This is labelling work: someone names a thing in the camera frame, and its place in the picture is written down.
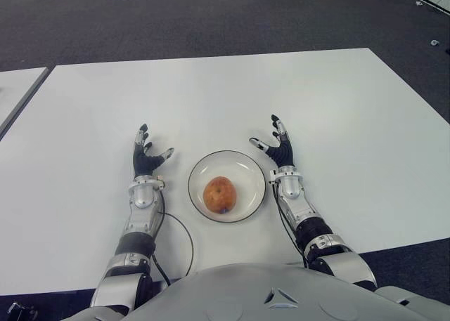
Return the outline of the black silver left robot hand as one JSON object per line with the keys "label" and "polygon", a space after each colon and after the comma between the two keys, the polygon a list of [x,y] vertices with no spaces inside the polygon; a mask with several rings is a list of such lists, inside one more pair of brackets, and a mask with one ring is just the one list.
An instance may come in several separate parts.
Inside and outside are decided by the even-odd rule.
{"label": "black silver left robot hand", "polygon": [[174,153],[174,148],[169,148],[160,155],[152,156],[150,148],[152,142],[147,141],[149,131],[147,124],[142,124],[136,133],[133,151],[133,168],[134,177],[152,176],[153,172],[158,169],[166,160]]}

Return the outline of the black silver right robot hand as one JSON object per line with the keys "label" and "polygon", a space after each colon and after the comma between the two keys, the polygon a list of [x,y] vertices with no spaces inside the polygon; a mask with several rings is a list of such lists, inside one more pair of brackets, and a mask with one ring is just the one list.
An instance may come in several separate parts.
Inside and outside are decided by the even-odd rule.
{"label": "black silver right robot hand", "polygon": [[278,168],[294,166],[293,148],[283,122],[274,114],[271,115],[271,121],[276,129],[272,135],[278,140],[278,146],[268,145],[255,137],[249,138],[249,142],[269,156]]}

